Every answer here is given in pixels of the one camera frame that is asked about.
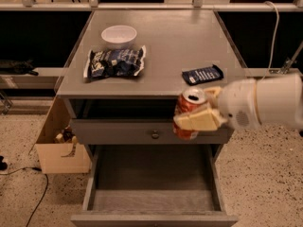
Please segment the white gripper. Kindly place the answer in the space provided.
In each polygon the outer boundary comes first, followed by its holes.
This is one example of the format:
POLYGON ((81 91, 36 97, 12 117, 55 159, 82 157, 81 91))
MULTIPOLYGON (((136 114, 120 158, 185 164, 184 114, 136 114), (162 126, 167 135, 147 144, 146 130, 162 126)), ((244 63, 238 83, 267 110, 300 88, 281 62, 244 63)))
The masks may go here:
POLYGON ((175 124, 185 131, 216 131, 222 124, 235 130, 256 129, 260 126, 257 113, 257 81, 243 79, 223 87, 204 88, 213 108, 175 115, 175 124))

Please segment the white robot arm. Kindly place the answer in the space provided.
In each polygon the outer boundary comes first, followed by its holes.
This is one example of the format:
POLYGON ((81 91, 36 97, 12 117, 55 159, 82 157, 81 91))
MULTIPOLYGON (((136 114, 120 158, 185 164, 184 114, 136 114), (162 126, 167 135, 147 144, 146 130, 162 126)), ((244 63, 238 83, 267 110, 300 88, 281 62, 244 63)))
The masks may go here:
POLYGON ((303 129, 302 79, 298 74, 270 79, 242 79, 224 87, 191 88, 182 98, 191 109, 179 112, 174 123, 186 131, 215 131, 225 124, 234 130, 278 123, 303 129))

